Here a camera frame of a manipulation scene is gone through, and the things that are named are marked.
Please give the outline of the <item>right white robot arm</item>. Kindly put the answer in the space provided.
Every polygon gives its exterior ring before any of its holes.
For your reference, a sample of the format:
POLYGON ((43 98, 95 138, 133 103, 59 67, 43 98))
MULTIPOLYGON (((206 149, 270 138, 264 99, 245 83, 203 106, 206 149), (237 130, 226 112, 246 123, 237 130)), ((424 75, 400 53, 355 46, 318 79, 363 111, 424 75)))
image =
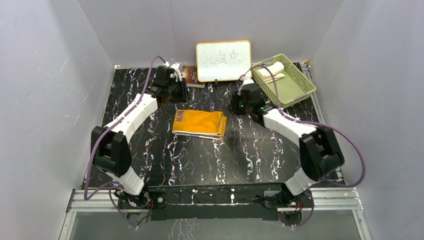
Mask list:
POLYGON ((230 113, 249 115, 262 127, 295 143, 300 150, 299 170, 282 184, 279 193, 263 197, 265 201, 279 201, 295 207, 309 187, 344 164, 335 133, 317 122, 302 123, 292 118, 276 105, 267 103, 260 87, 251 78, 242 76, 240 79, 241 87, 231 94, 230 113))

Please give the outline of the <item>white towel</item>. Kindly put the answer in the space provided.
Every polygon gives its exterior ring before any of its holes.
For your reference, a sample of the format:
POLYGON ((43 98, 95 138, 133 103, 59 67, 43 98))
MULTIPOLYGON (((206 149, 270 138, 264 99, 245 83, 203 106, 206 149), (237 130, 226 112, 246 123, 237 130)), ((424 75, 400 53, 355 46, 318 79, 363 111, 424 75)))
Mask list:
POLYGON ((278 80, 285 77, 283 73, 285 66, 282 62, 277 61, 271 65, 265 67, 259 67, 257 69, 258 74, 265 83, 270 83, 273 80, 278 80))

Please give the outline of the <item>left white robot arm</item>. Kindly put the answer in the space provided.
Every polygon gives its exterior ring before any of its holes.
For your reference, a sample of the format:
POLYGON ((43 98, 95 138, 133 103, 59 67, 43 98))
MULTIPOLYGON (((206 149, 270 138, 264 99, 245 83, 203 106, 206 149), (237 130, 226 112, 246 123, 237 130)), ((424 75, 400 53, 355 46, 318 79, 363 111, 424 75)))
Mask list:
POLYGON ((104 127, 91 132, 90 161, 92 166, 106 173, 117 187, 115 196, 135 208, 145 208, 149 194, 143 191, 144 180, 132 168, 130 141, 136 130, 158 108, 166 103, 184 103, 189 93, 178 63, 165 63, 156 69, 151 82, 136 95, 127 108, 104 127))

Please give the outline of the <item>yellow bear towel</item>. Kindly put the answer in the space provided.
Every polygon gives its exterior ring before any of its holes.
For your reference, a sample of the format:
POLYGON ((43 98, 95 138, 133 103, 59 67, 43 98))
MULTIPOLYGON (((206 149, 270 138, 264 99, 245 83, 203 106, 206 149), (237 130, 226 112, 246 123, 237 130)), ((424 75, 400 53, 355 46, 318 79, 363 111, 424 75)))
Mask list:
POLYGON ((178 109, 171 132, 175 135, 222 140, 227 117, 222 111, 178 109))

